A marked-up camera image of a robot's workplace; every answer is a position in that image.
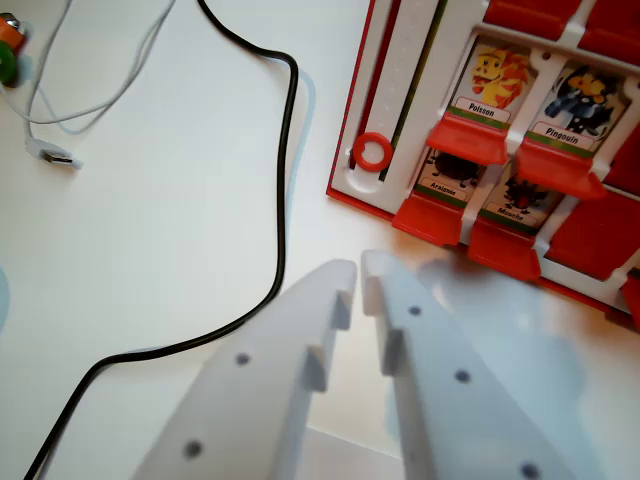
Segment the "orange object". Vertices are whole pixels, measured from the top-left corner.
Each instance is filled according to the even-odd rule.
[[[507,131],[445,113],[431,131],[427,145],[479,165],[504,165]]]
[[[435,245],[457,245],[463,212],[460,207],[413,192],[402,203],[391,225]]]
[[[602,198],[606,189],[593,173],[592,160],[525,138],[516,152],[518,174],[531,183],[583,200]]]
[[[484,21],[557,40],[579,5],[580,0],[491,0]]]
[[[24,42],[24,35],[0,18],[0,42],[7,43],[15,52]]]
[[[542,271],[533,249],[535,236],[478,217],[471,229],[469,258],[525,282],[537,280]]]
[[[640,125],[631,132],[624,145],[613,157],[613,165],[604,183],[640,196]]]
[[[581,202],[551,239],[547,258],[606,280],[640,248],[640,202],[614,192]]]
[[[368,142],[377,143],[382,147],[384,156],[382,157],[381,162],[367,162],[362,156],[365,146]],[[389,143],[389,140],[384,137],[384,135],[375,132],[367,132],[356,138],[356,141],[353,144],[352,155],[353,158],[356,159],[356,163],[363,170],[366,170],[367,172],[381,172],[391,163],[391,158],[393,157],[393,147],[391,146],[391,143]]]
[[[640,4],[598,0],[587,20],[580,48],[640,65]]]

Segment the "white cable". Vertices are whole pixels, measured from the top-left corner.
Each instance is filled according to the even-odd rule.
[[[149,27],[149,29],[145,33],[144,37],[142,38],[142,41],[138,45],[138,48],[136,49],[136,54],[135,54],[135,57],[134,57],[134,61],[133,61],[132,65],[131,65],[131,68],[129,69],[129,74],[125,78],[125,81],[122,83],[120,88],[116,91],[116,93],[114,95],[112,95],[108,100],[106,100],[106,101],[104,101],[104,102],[102,102],[102,103],[100,103],[98,105],[95,105],[93,107],[86,108],[84,110],[80,110],[80,111],[75,112],[75,113],[62,115],[62,116],[59,116],[59,117],[56,117],[56,116],[54,116],[52,118],[32,117],[30,115],[30,112],[29,112],[30,105],[33,103],[33,98],[36,95],[36,92],[37,92],[37,89],[38,89],[38,84],[40,83],[40,79],[42,77],[42,72],[44,70],[44,64],[46,62],[46,57],[49,54],[49,49],[51,48],[51,45],[53,44],[53,41],[55,40],[55,37],[56,37],[56,34],[58,32],[59,27],[62,24],[62,21],[64,21],[64,18],[66,17],[67,12],[69,11],[69,7],[71,6],[71,2],[72,1],[73,0],[67,0],[67,4],[65,6],[64,13],[62,14],[62,17],[60,18],[60,21],[58,22],[58,25],[57,25],[56,29],[54,29],[53,34],[49,38],[49,41],[45,45],[45,48],[44,48],[44,51],[43,51],[43,56],[42,56],[42,58],[40,60],[40,67],[41,68],[38,68],[38,72],[36,74],[36,77],[34,78],[34,88],[33,88],[32,92],[31,92],[31,96],[30,96],[29,101],[28,101],[28,104],[29,104],[29,108],[27,109],[28,112],[24,112],[24,111],[20,110],[20,108],[14,103],[13,99],[11,99],[11,95],[8,94],[8,92],[5,89],[4,85],[2,85],[2,83],[0,83],[0,93],[4,97],[4,99],[7,102],[7,104],[9,104],[11,109],[14,112],[16,112],[18,115],[20,115],[27,122],[35,123],[35,124],[39,124],[39,125],[48,125],[48,124],[52,124],[52,123],[60,123],[60,122],[64,122],[65,120],[71,120],[71,119],[74,119],[74,118],[82,117],[84,115],[88,115],[88,114],[93,113],[93,112],[97,112],[100,109],[103,109],[103,108],[106,108],[106,107],[110,107],[111,105],[113,105],[118,100],[118,98],[120,98],[122,96],[122,94],[127,90],[127,88],[129,88],[129,85],[131,84],[132,80],[136,77],[136,75],[140,71],[139,67],[142,65],[142,63],[146,59],[146,56],[148,55],[149,50],[150,50],[150,48],[149,48],[149,49],[147,49],[146,52],[144,52],[145,45],[147,44],[147,40],[150,37],[152,37],[154,35],[154,33],[160,28],[160,26],[164,22],[165,18],[167,17],[169,12],[171,11],[171,8],[176,3],[176,0],[170,0],[170,2],[165,7],[165,9],[162,11],[160,16]]]

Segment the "plastic toy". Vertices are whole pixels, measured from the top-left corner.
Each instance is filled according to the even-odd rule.
[[[603,478],[582,432],[563,429],[571,454],[556,451],[397,259],[364,252],[362,276],[381,369],[393,377],[405,478]],[[328,388],[335,330],[349,328],[355,280],[352,262],[326,263],[229,338],[134,478],[295,478],[311,394]],[[283,335],[286,342],[269,341]]]
[[[16,51],[24,42],[20,22],[10,13],[0,13],[0,82],[9,84],[16,76]]]
[[[327,193],[640,326],[638,16],[372,0]]]

